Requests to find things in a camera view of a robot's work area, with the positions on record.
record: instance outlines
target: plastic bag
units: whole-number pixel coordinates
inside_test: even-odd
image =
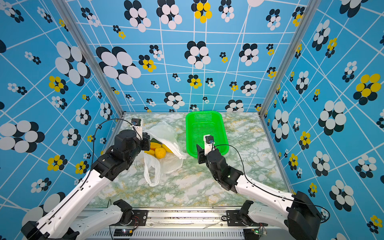
[[[159,122],[150,129],[145,130],[145,132],[150,135],[151,139],[154,138],[166,145],[173,153],[167,152],[166,156],[160,161],[154,156],[144,153],[144,178],[151,187],[154,187],[160,183],[162,174],[172,173],[181,168],[183,159],[186,159],[188,155],[181,151],[181,147],[176,140],[177,133],[166,122]],[[152,181],[149,176],[150,167],[155,169],[155,176]]]

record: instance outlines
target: green plastic basket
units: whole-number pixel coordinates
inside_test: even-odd
[[[187,152],[197,158],[196,144],[204,148],[204,135],[212,135],[215,145],[228,144],[223,117],[216,111],[193,112],[185,117],[187,126]],[[222,155],[226,154],[229,146],[217,147]]]

